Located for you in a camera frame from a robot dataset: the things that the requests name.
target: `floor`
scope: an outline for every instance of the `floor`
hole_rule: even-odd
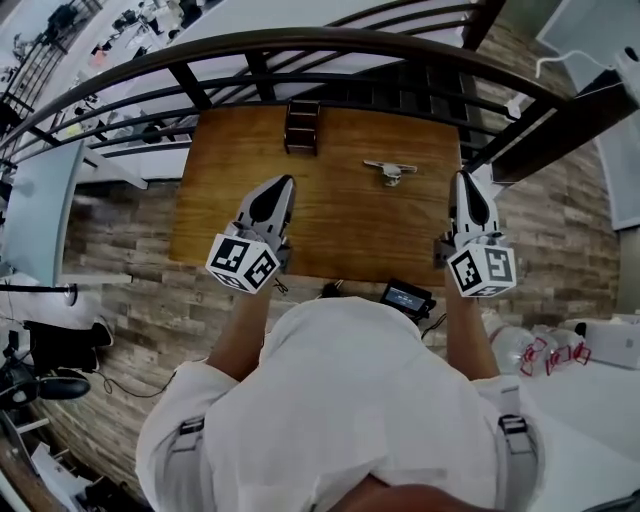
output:
[[[500,24],[480,52],[530,77],[538,54]],[[566,76],[557,69],[545,69],[543,79],[566,90]],[[78,194],[72,210],[67,263],[134,276],[131,285],[105,286],[82,300],[99,303],[115,329],[116,343],[102,354],[102,371],[138,394],[157,392],[179,363],[204,357],[233,306],[228,289],[203,269],[167,258],[177,190],[177,183],[152,184],[147,191],[124,185],[88,189]],[[510,187],[499,197],[498,207],[516,252],[519,286],[485,306],[524,325],[611,314],[619,246],[610,228],[606,187],[593,144]],[[315,278],[283,281],[289,292],[276,292],[270,325],[296,303],[316,297],[323,284]],[[347,282],[343,289],[377,300],[383,288]],[[425,326],[444,310],[442,290],[432,291],[438,306]],[[14,309],[20,317],[20,308],[14,304]],[[58,321],[73,316],[74,309],[58,315]],[[4,298],[0,310],[8,313]],[[90,325],[88,309],[82,311]],[[425,343],[444,356],[445,335],[446,322]],[[117,388],[108,394],[101,377],[89,379],[94,387],[84,398],[40,402],[38,411],[49,416],[61,442],[83,462],[139,492],[133,471],[136,438],[157,398],[136,398]]]

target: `wooden tabletop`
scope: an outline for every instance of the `wooden tabletop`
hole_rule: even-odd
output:
[[[285,107],[201,114],[178,196],[170,258],[204,265],[243,197],[291,174],[296,203],[289,273],[441,286],[433,240],[448,229],[449,181],[460,168],[456,128],[404,116],[323,108],[318,156],[287,155]],[[398,186],[363,160],[418,167]]]

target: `black device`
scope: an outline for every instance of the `black device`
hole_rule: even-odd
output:
[[[413,319],[429,318],[429,311],[436,306],[431,292],[398,279],[389,281],[380,303],[402,311]]]

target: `shoulder strap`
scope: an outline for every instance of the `shoulder strap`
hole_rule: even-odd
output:
[[[538,480],[538,436],[520,415],[519,386],[502,390],[500,405],[496,506],[509,512],[523,512],[530,504]]]

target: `white table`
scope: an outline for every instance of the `white table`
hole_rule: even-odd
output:
[[[62,274],[69,211],[84,162],[96,172],[147,188],[146,181],[85,148],[82,141],[21,162],[7,207],[1,256],[43,286],[131,282],[127,274]]]

